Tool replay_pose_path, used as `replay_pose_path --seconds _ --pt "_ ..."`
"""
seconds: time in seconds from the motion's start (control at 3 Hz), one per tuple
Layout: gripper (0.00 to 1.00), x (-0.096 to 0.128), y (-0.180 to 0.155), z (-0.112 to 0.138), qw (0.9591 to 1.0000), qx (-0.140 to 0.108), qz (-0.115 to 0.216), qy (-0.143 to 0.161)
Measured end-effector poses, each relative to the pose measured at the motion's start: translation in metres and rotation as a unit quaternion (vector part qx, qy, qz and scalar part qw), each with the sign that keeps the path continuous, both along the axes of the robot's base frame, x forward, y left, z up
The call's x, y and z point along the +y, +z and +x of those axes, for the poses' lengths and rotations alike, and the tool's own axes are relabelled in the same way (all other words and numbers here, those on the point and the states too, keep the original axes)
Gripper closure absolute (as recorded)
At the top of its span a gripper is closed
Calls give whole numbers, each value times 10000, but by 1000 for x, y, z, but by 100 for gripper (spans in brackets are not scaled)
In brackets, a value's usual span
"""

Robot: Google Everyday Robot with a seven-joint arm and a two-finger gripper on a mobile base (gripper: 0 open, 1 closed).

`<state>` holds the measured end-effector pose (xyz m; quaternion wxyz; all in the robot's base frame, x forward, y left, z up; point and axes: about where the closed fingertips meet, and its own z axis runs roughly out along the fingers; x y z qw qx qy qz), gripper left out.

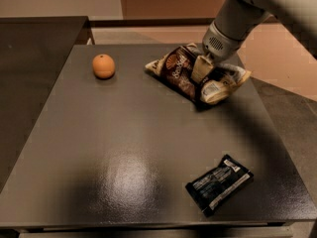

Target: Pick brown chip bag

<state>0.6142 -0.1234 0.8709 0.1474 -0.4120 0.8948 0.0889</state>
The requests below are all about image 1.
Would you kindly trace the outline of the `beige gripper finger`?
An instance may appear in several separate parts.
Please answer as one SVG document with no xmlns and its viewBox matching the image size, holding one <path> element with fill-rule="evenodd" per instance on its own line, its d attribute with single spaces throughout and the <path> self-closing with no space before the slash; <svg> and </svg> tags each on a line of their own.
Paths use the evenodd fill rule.
<svg viewBox="0 0 317 238">
<path fill-rule="evenodd" d="M 214 64 L 209 58 L 198 56 L 193 67 L 191 79 L 195 83 L 200 83 L 213 69 Z"/>
</svg>

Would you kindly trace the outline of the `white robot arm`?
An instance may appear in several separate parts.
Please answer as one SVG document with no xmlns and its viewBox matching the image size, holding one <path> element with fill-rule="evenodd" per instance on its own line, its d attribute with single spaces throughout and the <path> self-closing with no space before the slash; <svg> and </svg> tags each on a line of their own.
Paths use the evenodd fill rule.
<svg viewBox="0 0 317 238">
<path fill-rule="evenodd" d="M 202 48 L 217 62 L 242 55 L 261 79 L 310 84 L 316 75 L 317 0 L 225 0 Z"/>
</svg>

